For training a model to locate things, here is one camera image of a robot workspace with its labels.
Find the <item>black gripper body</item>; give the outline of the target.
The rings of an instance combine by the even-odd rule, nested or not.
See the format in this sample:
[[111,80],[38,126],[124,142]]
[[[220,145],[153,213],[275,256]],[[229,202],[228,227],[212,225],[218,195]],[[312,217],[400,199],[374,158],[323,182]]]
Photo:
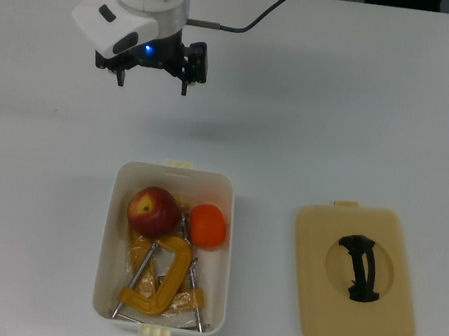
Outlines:
[[167,72],[181,73],[184,62],[182,30],[172,36],[150,40],[125,51],[125,61],[137,66],[162,69]]

